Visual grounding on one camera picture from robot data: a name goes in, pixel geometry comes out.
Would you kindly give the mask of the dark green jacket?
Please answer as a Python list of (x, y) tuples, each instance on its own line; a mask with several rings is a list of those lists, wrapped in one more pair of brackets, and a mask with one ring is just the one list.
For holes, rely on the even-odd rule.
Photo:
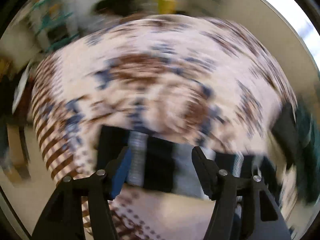
[(319, 128), (317, 121), (299, 102), (285, 104), (271, 132), (284, 152), (287, 168), (296, 167), (298, 198), (310, 204), (319, 197)]

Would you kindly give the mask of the black grey striped knit garment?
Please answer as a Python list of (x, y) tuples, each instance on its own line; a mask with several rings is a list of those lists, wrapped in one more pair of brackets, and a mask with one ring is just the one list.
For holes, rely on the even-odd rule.
[[(98, 140), (96, 169), (101, 170), (127, 148), (124, 160), (111, 179), (111, 197), (120, 194), (124, 183), (146, 190), (203, 198), (191, 152), (193, 146), (177, 144), (119, 127), (102, 126)], [(268, 190), (279, 200), (281, 183), (276, 179), (276, 167), (262, 155), (220, 153), (202, 149), (204, 155), (235, 177), (262, 176)]]

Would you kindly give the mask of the floral cream fleece blanket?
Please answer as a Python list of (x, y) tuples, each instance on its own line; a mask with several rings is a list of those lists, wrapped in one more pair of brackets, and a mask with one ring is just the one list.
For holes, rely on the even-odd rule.
[[(33, 124), (56, 183), (97, 172), (102, 126), (220, 153), (267, 157), (271, 129), (297, 99), (282, 68), (245, 27), (153, 15), (87, 35), (47, 56)], [(204, 239), (215, 202), (124, 183), (108, 202), (118, 239)]]

